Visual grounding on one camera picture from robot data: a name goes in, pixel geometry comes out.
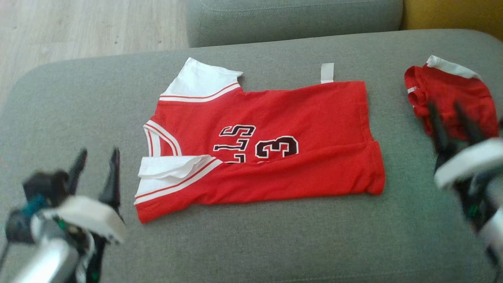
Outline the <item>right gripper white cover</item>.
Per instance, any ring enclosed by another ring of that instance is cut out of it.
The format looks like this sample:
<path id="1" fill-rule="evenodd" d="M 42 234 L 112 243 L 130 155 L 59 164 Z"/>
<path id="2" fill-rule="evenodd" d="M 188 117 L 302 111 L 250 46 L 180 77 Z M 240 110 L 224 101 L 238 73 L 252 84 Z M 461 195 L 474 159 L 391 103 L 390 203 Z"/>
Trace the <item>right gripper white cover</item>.
<path id="1" fill-rule="evenodd" d="M 502 183 L 502 139 L 486 136 L 459 102 L 453 104 L 465 138 L 456 143 L 471 145 L 456 153 L 457 147 L 446 129 L 437 106 L 428 102 L 432 138 L 438 154 L 454 154 L 435 170 L 433 180 L 441 190 L 453 190 L 462 211 L 477 232 L 502 232 L 502 205 L 490 193 Z"/>

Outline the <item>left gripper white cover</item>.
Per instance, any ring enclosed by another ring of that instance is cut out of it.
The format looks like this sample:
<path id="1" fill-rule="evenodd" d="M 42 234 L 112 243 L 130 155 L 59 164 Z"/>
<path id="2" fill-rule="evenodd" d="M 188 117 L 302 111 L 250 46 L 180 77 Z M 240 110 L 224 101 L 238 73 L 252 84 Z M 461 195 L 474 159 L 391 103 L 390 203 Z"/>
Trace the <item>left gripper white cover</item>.
<path id="1" fill-rule="evenodd" d="M 68 171 L 66 191 L 75 195 L 88 151 L 81 149 Z M 70 196 L 57 208 L 39 213 L 39 242 L 46 249 L 43 276 L 49 283 L 97 283 L 108 244 L 126 240 L 121 218 L 120 151 L 114 147 L 98 201 Z"/>

